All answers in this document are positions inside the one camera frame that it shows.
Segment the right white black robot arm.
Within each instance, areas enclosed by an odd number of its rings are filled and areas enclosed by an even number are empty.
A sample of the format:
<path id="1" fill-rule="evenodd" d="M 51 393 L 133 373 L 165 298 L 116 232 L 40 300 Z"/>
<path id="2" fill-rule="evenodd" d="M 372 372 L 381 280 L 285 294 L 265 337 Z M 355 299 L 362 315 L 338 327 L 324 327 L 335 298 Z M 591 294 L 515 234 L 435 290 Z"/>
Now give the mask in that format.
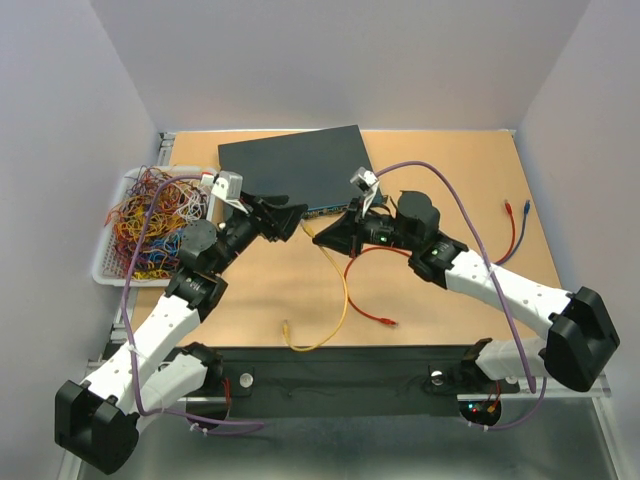
<path id="1" fill-rule="evenodd" d="M 423 281 L 506 310 L 534 337 L 479 341 L 460 366 L 463 384 L 482 390 L 494 380 L 548 376 L 587 392 L 620 345 L 602 296 L 545 286 L 493 263 L 439 228 L 440 213 L 424 193 L 405 191 L 393 214 L 366 208 L 355 198 L 346 212 L 316 234 L 316 245 L 351 258 L 365 245 L 408 252 L 408 265 Z"/>

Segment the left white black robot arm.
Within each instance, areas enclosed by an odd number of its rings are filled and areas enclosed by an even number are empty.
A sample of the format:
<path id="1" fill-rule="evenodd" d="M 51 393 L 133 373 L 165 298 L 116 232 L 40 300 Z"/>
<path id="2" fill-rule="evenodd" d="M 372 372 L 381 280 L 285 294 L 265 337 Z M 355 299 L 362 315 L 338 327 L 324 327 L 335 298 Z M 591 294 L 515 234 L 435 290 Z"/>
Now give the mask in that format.
<path id="1" fill-rule="evenodd" d="M 216 352 L 193 344 L 172 361 L 177 342 L 217 307 L 227 283 L 223 272 L 257 238 L 287 241 L 307 210 L 287 197 L 244 194 L 223 225 L 199 219 L 186 227 L 179 268 L 164 294 L 126 342 L 81 382 L 66 381 L 54 400 L 57 445 L 110 475 L 132 455 L 155 416 L 197 390 L 215 392 L 223 368 Z"/>

